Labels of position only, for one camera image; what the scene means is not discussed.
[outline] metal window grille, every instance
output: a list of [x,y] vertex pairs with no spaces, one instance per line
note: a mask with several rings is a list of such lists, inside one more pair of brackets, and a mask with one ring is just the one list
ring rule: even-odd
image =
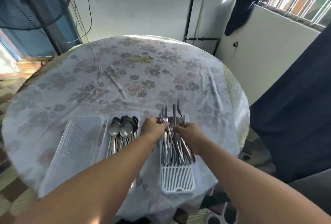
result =
[[260,0],[258,5],[320,31],[331,22],[331,0]]

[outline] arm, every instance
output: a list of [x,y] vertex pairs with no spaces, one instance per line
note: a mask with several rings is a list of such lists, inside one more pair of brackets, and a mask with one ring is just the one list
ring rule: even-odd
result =
[[167,123],[146,119],[141,136],[107,159],[64,182],[16,219],[16,224],[108,223],[162,137]]
[[203,159],[248,223],[331,223],[331,217],[302,194],[222,149],[196,123],[187,126],[176,131]]

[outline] round table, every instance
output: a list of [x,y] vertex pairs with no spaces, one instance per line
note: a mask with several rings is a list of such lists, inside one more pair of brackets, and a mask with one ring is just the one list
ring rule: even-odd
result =
[[[244,128],[248,130],[247,99],[242,98],[240,87],[233,86],[228,93],[226,70],[209,53],[170,38],[133,35],[84,44],[67,56],[55,59],[56,68],[15,96],[3,121],[7,154],[34,190],[43,180],[68,120],[93,115],[106,120],[116,111],[138,111],[145,118],[158,115],[163,104],[178,98],[183,113],[191,121],[197,118],[210,139],[239,154],[237,135],[246,135]],[[234,93],[241,96],[230,101]],[[172,217],[178,206],[203,196],[217,183],[197,157],[194,191],[165,195],[159,171],[156,148],[139,173],[137,188],[119,209],[118,218],[153,215],[164,220]]]

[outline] plastic lid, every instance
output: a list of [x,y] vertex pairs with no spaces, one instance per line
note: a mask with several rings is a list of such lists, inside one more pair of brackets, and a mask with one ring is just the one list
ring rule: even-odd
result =
[[67,123],[58,149],[39,188],[43,197],[96,162],[101,118],[80,118]]

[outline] pile of forks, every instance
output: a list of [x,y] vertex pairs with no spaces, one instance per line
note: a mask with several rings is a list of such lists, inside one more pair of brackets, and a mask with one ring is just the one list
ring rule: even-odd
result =
[[179,100],[177,110],[180,117],[176,117],[176,105],[173,104],[173,116],[168,117],[168,106],[162,106],[159,114],[160,121],[169,122],[168,131],[164,132],[161,140],[161,162],[164,166],[189,165],[195,162],[195,156],[191,148],[185,143],[180,134],[174,132],[174,126],[186,127],[185,117],[181,115]]

